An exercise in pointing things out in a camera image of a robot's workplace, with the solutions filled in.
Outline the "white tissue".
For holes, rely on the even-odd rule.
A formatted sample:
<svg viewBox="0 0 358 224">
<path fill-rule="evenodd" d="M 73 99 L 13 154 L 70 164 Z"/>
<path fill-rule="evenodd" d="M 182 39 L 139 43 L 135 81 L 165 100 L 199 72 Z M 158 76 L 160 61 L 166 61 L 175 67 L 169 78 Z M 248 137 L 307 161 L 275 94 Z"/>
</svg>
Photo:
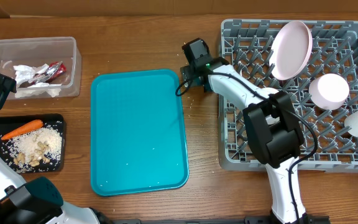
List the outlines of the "white tissue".
<svg viewBox="0 0 358 224">
<path fill-rule="evenodd" d="M 43 73 L 49 65 L 44 64 L 41 67 L 29 67 L 26 65 L 17 65 L 14 66 L 14 70 L 16 71 L 16 83 L 17 88 L 20 88 L 19 85 L 29 81 L 33 78 L 37 73 Z M 31 96 L 39 96 L 43 93 L 48 93 L 52 98 L 56 97 L 60 94 L 60 88 L 53 88 L 54 86 L 61 86 L 61 84 L 50 84 L 47 82 L 37 83 L 32 85 L 29 90 L 17 90 L 15 93 L 15 98 L 29 98 Z"/>
</svg>

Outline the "large white plate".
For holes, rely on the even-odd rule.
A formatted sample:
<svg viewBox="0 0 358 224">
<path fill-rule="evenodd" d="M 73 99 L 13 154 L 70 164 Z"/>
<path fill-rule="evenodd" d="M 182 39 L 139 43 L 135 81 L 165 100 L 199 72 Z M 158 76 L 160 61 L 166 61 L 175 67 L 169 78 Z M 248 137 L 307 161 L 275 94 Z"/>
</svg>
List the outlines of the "large white plate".
<svg viewBox="0 0 358 224">
<path fill-rule="evenodd" d="M 277 80 L 297 76 L 311 55 L 313 39 L 304 22 L 291 21 L 284 25 L 273 40 L 269 65 L 274 65 L 272 75 Z"/>
</svg>

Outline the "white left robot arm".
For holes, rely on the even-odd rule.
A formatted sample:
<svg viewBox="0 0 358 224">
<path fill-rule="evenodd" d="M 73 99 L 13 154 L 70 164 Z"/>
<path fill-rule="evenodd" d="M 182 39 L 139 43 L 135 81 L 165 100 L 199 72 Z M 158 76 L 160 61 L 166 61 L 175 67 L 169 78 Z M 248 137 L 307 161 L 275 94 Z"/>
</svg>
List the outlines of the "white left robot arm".
<svg viewBox="0 0 358 224">
<path fill-rule="evenodd" d="M 0 74 L 0 109 L 16 81 Z M 81 208 L 63 200 L 45 177 L 26 182 L 0 158 L 0 223 L 69 224 L 110 223 L 93 208 Z"/>
</svg>

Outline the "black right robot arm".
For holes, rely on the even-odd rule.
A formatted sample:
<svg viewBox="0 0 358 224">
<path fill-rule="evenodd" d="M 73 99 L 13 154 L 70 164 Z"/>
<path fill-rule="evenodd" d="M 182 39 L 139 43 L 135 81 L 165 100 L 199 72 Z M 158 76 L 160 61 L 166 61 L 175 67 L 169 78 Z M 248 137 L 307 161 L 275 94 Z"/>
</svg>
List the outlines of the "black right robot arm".
<svg viewBox="0 0 358 224">
<path fill-rule="evenodd" d="M 242 111 L 247 145 L 268 173 L 271 222 L 309 223 L 298 182 L 298 164 L 309 158 L 300 156 L 305 138 L 301 126 L 307 122 L 295 113 L 289 95 L 252 84 L 226 59 L 214 58 L 203 39 L 186 43 L 182 51 L 188 65 L 181 68 L 181 86 L 203 86 Z"/>
</svg>

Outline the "orange carrot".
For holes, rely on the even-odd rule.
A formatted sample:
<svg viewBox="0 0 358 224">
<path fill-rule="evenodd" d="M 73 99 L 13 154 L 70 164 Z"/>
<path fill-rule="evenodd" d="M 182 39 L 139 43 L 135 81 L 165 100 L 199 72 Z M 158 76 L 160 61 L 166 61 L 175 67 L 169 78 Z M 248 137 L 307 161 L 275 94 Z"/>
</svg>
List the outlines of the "orange carrot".
<svg viewBox="0 0 358 224">
<path fill-rule="evenodd" d="M 17 129 L 5 134 L 1 139 L 8 140 L 8 139 L 14 138 L 16 136 L 20 136 L 20 135 L 38 130 L 38 129 L 42 128 L 43 125 L 44 125 L 44 122 L 42 120 L 36 119 L 36 120 L 28 122 L 28 123 L 18 127 Z"/>
</svg>

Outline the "red snack wrapper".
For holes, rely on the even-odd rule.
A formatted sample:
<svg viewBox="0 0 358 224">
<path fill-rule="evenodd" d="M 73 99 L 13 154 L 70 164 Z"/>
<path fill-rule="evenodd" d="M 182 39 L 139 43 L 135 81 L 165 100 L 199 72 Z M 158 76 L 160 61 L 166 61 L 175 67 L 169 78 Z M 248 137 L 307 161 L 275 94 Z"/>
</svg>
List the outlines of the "red snack wrapper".
<svg viewBox="0 0 358 224">
<path fill-rule="evenodd" d="M 54 62 L 43 73 L 37 73 L 29 81 L 26 81 L 19 85 L 20 88 L 27 88 L 37 83 L 47 82 L 50 83 L 54 79 L 58 78 L 60 75 L 66 72 L 66 67 L 63 62 Z"/>
</svg>

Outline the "pink bowl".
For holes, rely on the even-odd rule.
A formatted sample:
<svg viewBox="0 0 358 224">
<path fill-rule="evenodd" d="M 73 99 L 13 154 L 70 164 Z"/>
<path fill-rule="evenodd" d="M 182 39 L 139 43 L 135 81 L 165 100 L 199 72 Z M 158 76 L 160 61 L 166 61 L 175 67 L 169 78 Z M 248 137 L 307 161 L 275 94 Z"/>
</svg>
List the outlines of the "pink bowl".
<svg viewBox="0 0 358 224">
<path fill-rule="evenodd" d="M 312 102 L 324 110 L 340 108 L 349 95 L 349 85 L 340 75 L 325 74 L 310 83 L 309 94 Z"/>
</svg>

